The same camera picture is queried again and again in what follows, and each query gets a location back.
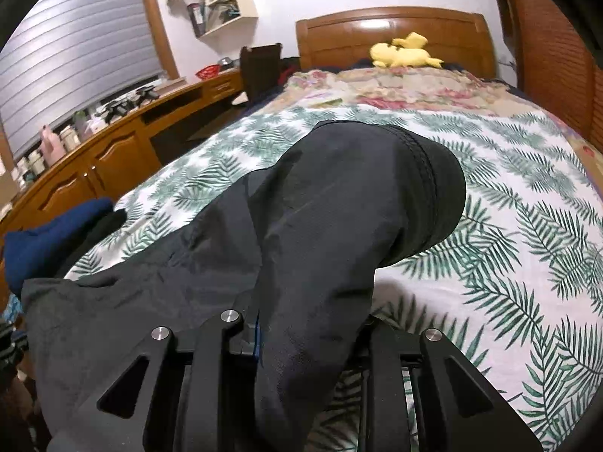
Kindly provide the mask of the black jacket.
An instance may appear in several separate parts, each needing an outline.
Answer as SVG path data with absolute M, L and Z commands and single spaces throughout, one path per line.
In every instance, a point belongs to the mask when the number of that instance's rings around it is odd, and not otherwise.
M 126 261 L 31 279 L 23 308 L 48 428 L 65 428 L 153 328 L 195 328 L 253 291 L 259 446 L 302 450 L 370 313 L 375 272 L 445 240 L 465 197 L 447 147 L 396 125 L 329 121 Z

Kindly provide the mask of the navy blue folded clothes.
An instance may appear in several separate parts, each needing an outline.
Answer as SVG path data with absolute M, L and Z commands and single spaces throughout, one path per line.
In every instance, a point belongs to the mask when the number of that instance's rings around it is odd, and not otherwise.
M 86 201 L 49 223 L 5 235 L 5 279 L 20 297 L 28 279 L 62 278 L 97 243 L 119 230 L 127 220 L 107 198 Z

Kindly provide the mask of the wooden desk cabinet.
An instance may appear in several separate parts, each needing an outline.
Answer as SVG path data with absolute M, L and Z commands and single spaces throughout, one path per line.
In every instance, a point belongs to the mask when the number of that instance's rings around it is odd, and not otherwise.
M 119 200 L 161 168 L 154 136 L 241 91 L 240 71 L 230 69 L 118 119 L 48 168 L 13 204 L 1 232 L 35 228 L 94 198 Z

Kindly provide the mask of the palm leaf print bedsheet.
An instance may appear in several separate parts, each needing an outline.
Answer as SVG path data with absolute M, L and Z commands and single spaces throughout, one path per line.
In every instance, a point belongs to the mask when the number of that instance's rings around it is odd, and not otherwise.
M 254 113 L 122 196 L 125 225 L 69 278 L 123 262 L 189 223 L 325 119 L 396 125 L 458 158 L 467 196 L 456 231 L 378 272 L 373 311 L 406 331 L 439 328 L 543 448 L 559 450 L 602 384 L 602 200 L 570 129 L 548 112 L 503 118 L 358 105 Z

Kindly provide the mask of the red basket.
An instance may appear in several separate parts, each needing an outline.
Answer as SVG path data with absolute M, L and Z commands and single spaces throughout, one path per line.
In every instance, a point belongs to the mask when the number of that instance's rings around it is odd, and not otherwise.
M 207 79 L 216 78 L 220 72 L 221 66 L 219 64 L 210 64 L 209 66 L 204 66 L 204 68 L 200 69 L 198 72 L 195 72 L 195 76 L 201 81 L 206 81 Z

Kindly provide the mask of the dark wooden chair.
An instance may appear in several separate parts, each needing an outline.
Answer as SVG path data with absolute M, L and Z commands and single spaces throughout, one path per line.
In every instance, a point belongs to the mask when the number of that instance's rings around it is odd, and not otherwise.
M 243 47 L 239 56 L 242 93 L 235 106 L 256 106 L 271 99 L 278 90 L 282 44 Z

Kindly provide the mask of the pink bottle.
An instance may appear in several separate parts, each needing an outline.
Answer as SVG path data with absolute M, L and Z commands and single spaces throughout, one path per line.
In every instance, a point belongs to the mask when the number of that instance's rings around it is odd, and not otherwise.
M 48 166 L 54 165 L 66 155 L 66 150 L 59 138 L 47 125 L 41 129 L 40 149 Z

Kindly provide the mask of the floral quilt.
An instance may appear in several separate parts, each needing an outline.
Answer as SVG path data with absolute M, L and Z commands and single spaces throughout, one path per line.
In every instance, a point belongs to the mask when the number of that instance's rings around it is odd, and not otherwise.
M 417 121 L 459 155 L 467 182 L 503 203 L 520 189 L 577 197 L 602 188 L 602 156 L 553 113 L 496 81 L 465 70 L 349 69 L 296 72 L 257 108 L 358 106 L 416 112 Z

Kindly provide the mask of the yellow plush toy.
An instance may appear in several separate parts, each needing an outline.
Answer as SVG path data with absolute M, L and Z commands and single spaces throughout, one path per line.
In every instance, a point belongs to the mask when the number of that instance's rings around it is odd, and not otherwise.
M 424 49 L 428 40 L 415 32 L 406 38 L 396 38 L 392 43 L 377 43 L 370 50 L 372 64 L 382 69 L 390 67 L 424 67 L 440 69 L 442 59 L 431 57 Z

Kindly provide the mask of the grey window blind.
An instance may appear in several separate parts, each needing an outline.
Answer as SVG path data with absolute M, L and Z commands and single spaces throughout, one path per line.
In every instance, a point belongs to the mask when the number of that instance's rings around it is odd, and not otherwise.
M 143 0 L 38 0 L 1 51 L 1 122 L 23 155 L 76 112 L 162 71 Z

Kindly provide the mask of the wooden headboard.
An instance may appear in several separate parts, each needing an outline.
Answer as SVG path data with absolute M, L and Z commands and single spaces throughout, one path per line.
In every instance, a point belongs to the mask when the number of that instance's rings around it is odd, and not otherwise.
M 349 69 L 369 56 L 372 45 L 405 38 L 412 32 L 427 39 L 425 49 L 431 56 L 459 64 L 479 78 L 498 76 L 490 30 L 479 13 L 387 6 L 331 13 L 295 23 L 303 70 Z

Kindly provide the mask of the wooden louvered wardrobe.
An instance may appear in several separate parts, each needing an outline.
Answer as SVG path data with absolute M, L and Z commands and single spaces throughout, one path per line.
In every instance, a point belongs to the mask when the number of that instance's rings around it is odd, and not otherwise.
M 552 0 L 497 0 L 518 88 L 602 148 L 602 69 Z

